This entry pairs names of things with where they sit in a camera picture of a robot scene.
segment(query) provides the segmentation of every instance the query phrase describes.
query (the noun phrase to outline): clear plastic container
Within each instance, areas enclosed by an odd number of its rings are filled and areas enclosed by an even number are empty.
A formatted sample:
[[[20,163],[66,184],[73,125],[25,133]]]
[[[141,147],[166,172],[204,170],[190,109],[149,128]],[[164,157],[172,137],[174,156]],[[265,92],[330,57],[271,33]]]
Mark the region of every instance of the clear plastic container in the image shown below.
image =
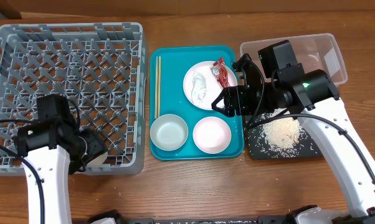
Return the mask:
[[[248,53],[263,73],[258,51],[283,40],[289,40],[292,43],[297,61],[302,63],[305,73],[322,69],[329,74],[336,86],[347,82],[348,75],[343,56],[339,51],[335,37],[331,34],[302,35],[244,42],[240,46],[240,56]]]

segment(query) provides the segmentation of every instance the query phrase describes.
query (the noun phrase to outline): chopsticks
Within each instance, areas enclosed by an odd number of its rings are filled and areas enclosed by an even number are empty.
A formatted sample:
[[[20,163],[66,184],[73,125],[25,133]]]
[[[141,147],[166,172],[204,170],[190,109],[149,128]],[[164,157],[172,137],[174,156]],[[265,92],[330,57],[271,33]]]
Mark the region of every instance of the chopsticks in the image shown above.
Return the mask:
[[[155,95],[155,112],[154,118],[160,116],[160,99],[161,99],[161,56],[156,57],[156,95]]]

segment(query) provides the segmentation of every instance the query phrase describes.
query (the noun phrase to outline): wooden tabletop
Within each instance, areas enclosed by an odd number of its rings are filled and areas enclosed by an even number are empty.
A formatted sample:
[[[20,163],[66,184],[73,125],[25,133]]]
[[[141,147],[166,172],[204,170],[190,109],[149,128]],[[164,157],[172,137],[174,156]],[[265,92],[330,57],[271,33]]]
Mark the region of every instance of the wooden tabletop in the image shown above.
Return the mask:
[[[375,158],[375,11],[53,18],[0,21],[0,26],[66,22],[139,22],[150,53],[161,47],[223,44],[236,57],[246,41],[331,33],[348,72],[348,82],[339,87],[341,97]],[[245,150],[234,159],[162,162],[150,153],[148,122],[145,144],[145,168],[138,175],[69,177],[72,218],[88,218],[114,208],[127,218],[155,219],[284,215],[309,204],[346,209],[324,159],[253,161]],[[25,178],[0,177],[0,223],[27,220]]]

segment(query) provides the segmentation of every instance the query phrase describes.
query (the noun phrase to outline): blue tray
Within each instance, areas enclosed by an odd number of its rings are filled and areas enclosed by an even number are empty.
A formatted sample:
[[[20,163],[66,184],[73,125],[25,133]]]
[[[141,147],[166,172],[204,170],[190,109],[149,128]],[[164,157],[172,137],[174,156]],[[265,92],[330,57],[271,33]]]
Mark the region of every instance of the blue tray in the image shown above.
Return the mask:
[[[189,128],[186,143],[175,151],[158,149],[150,141],[150,149],[155,157],[161,160],[180,159],[218,159],[238,156],[244,148],[242,117],[228,118],[215,111],[195,107],[185,97],[183,79],[186,72],[195,64],[203,61],[216,61],[223,57],[225,64],[232,68],[235,54],[232,49],[223,45],[203,47],[175,47],[158,49],[150,58],[150,127],[154,122],[154,104],[156,91],[156,57],[161,56],[161,106],[160,115],[175,114],[185,120]],[[194,126],[201,119],[215,116],[223,119],[232,131],[232,140],[227,149],[218,154],[207,154],[195,145],[192,137]]]

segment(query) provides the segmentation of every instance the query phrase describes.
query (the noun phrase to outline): gray plastic basket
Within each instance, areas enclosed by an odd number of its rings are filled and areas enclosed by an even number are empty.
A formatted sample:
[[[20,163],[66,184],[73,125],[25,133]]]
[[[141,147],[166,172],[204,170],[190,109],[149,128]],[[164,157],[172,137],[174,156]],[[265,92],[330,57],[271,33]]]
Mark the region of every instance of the gray plastic basket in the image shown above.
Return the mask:
[[[78,104],[81,129],[100,131],[108,146],[107,160],[84,174],[137,174],[145,154],[146,49],[135,22],[1,26],[0,119],[36,119],[37,97],[64,95]],[[0,143],[16,151],[11,139],[22,125],[0,124]],[[2,150],[0,175],[24,175]]]

